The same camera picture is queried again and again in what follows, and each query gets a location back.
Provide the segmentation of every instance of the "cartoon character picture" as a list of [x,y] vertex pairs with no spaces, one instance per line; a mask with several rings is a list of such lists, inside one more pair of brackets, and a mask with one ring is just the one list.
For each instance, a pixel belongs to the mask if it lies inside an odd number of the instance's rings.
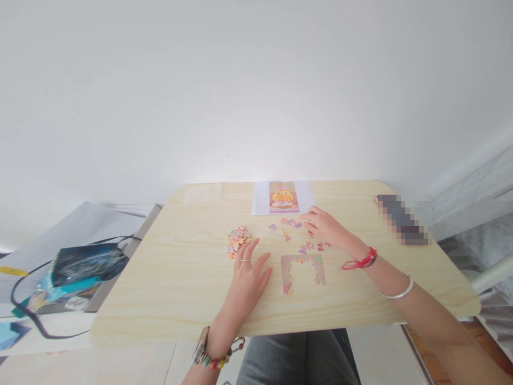
[[299,213],[294,182],[269,183],[269,213]]

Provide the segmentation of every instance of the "person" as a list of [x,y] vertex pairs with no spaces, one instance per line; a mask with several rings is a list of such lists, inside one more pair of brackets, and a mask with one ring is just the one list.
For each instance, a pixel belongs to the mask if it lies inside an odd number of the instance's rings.
[[[314,235],[362,261],[371,250],[327,212],[313,206],[302,219]],[[222,359],[251,314],[272,273],[265,253],[253,261],[259,240],[241,248],[223,307],[212,322],[205,355]],[[512,384],[466,329],[443,305],[386,259],[377,256],[363,269],[395,310],[438,357],[454,383]],[[220,370],[193,364],[183,384],[215,384]],[[344,353],[330,330],[252,337],[240,368],[239,384],[357,384]]]

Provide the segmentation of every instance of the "black cable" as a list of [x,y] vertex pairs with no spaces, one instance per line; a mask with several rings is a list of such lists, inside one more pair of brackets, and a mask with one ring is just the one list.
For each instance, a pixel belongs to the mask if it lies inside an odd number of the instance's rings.
[[[100,244],[100,243],[104,243],[104,242],[107,242],[107,241],[111,241],[111,240],[114,240],[114,239],[117,239],[117,238],[122,238],[119,242],[123,242],[124,240],[127,240],[127,239],[135,239],[136,241],[142,241],[141,238],[138,238],[134,235],[128,235],[128,236],[117,236],[117,237],[113,237],[113,238],[107,238],[107,239],[104,239],[104,240],[101,240],[101,241],[97,241],[97,242],[93,242],[93,243],[89,243],[89,245],[94,245],[94,244]],[[34,270],[30,271],[27,275],[21,277],[15,284],[14,286],[12,287],[12,290],[11,290],[11,303],[14,305],[14,307],[16,309],[18,309],[20,312],[22,312],[24,315],[26,315],[28,318],[30,318],[32,320],[32,322],[36,325],[36,328],[37,330],[39,330],[39,332],[41,333],[41,335],[43,337],[45,337],[46,339],[48,340],[65,340],[66,338],[73,338],[73,337],[77,337],[79,335],[82,335],[82,334],[85,334],[87,333],[89,330],[86,330],[85,332],[81,332],[81,333],[78,333],[78,334],[74,334],[74,335],[71,335],[71,336],[54,336],[54,335],[51,335],[49,334],[46,329],[44,328],[43,324],[41,323],[41,321],[39,321],[39,317],[37,316],[37,314],[33,313],[32,311],[30,311],[29,309],[27,309],[26,307],[24,307],[22,304],[20,304],[19,302],[17,302],[15,299],[14,299],[14,292],[16,291],[16,288],[18,287],[18,285],[26,278],[28,277],[29,275],[31,275],[32,273],[35,273],[36,271],[38,271],[40,268],[42,267],[45,267],[46,265],[48,265],[49,263],[51,263],[53,261],[52,260],[49,260],[48,262],[42,264],[41,266],[38,266],[36,267]]]
[[39,267],[36,267],[34,270],[32,270],[31,272],[29,272],[27,275],[21,277],[15,284],[14,286],[12,287],[12,290],[11,290],[11,303],[14,305],[14,307],[16,309],[18,309],[20,312],[22,312],[23,314],[25,314],[28,318],[30,318],[32,320],[32,322],[36,325],[36,328],[37,330],[39,330],[39,332],[41,333],[41,335],[49,340],[64,340],[66,338],[73,338],[73,337],[77,337],[79,335],[82,335],[84,333],[87,333],[88,330],[86,330],[85,332],[82,332],[82,333],[78,333],[78,334],[75,334],[75,335],[72,335],[72,336],[54,336],[54,335],[51,335],[51,334],[48,334],[48,332],[46,331],[46,329],[44,328],[43,324],[41,323],[41,321],[39,321],[39,318],[37,317],[36,314],[34,314],[32,311],[30,311],[29,309],[27,309],[26,307],[24,307],[22,304],[16,302],[16,300],[14,299],[14,292],[16,290],[16,287],[18,287],[18,285],[26,278],[28,277],[29,275],[31,275],[32,273],[38,271],[40,268],[48,265],[49,263],[51,263],[53,261],[52,260],[49,260],[48,262],[46,262],[45,264],[42,264],[41,266]]
[[98,243],[105,243],[105,242],[107,242],[107,241],[111,241],[111,240],[113,240],[113,239],[118,239],[118,238],[123,238],[123,239],[122,239],[121,241],[119,241],[118,243],[123,242],[124,240],[127,240],[127,239],[135,239],[136,241],[139,241],[139,242],[140,242],[140,241],[142,241],[142,239],[141,239],[141,238],[137,238],[137,237],[135,236],[135,234],[132,234],[132,235],[126,235],[126,236],[124,236],[124,235],[120,235],[120,236],[118,236],[118,237],[107,238],[107,239],[104,239],[104,240],[101,240],[101,241],[96,241],[96,242],[93,242],[93,243],[89,243],[89,245],[98,244]]

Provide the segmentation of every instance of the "red string bracelet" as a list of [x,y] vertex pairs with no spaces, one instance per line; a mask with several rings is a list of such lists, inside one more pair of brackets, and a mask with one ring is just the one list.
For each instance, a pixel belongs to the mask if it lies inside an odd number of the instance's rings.
[[376,250],[374,250],[372,247],[369,246],[369,253],[365,258],[363,258],[361,261],[354,260],[344,263],[344,265],[340,268],[340,270],[355,270],[357,268],[366,268],[370,267],[374,264],[376,261]]

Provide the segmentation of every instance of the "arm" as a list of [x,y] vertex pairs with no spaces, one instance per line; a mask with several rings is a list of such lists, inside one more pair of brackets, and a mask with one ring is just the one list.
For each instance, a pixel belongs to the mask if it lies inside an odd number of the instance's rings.
[[[234,278],[230,289],[221,311],[212,322],[208,332],[205,352],[213,359],[221,359],[226,356],[242,324],[260,300],[271,277],[272,267],[266,269],[260,276],[263,265],[269,258],[270,253],[261,256],[254,264],[251,261],[253,250],[258,242],[259,239],[257,238],[251,243],[244,244],[235,260]],[[182,384],[213,385],[217,382],[220,372],[219,369],[210,369],[201,364],[192,364]]]
[[[362,260],[369,253],[369,247],[361,239],[318,207],[313,206],[301,217],[312,222],[305,223],[312,233],[340,247],[354,259]],[[363,271],[387,296],[400,294],[409,285],[409,279],[381,257]],[[415,284],[405,297],[389,301],[433,350],[455,383],[513,383],[458,320],[419,285]]]

